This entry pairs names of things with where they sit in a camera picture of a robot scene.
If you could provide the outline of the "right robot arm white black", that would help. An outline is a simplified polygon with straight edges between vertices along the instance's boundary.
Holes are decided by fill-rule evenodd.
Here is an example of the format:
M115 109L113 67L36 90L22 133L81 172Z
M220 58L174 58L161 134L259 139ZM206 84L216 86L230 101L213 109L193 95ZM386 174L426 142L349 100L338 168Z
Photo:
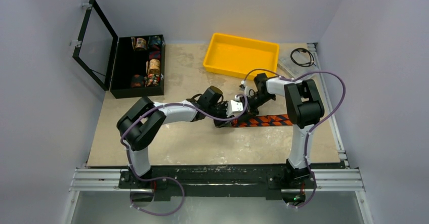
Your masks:
M284 180L288 186L296 187L305 177L310 176L310 129L319 123L325 114L317 86L312 79L292 81L282 76L268 78L264 73L258 74L253 80L256 91L246 86L245 81L240 85L247 97L248 106L236 121L236 125L266 123L266 120L258 116L258 108L270 100L275 100L276 96L285 98L287 121L293 127L293 136Z

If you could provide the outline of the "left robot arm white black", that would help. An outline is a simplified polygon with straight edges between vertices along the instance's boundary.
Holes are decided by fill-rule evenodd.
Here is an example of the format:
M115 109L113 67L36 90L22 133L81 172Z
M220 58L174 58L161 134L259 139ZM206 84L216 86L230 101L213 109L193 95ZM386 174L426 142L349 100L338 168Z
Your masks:
M202 94L176 103L160 103L141 97L117 122L120 142L127 150L130 168L134 170L131 181L138 188L150 184L151 164L148 147L160 128L169 123L195 122L209 116L216 126L227 123L229 102L215 86Z

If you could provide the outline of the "orange navy striped tie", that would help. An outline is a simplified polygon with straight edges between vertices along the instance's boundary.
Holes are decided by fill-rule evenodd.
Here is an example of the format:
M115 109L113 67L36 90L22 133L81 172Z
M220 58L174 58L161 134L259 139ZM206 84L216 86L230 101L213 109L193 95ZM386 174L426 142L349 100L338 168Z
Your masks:
M267 126L292 126L287 114L260 115L238 122L233 120L231 127L267 127Z

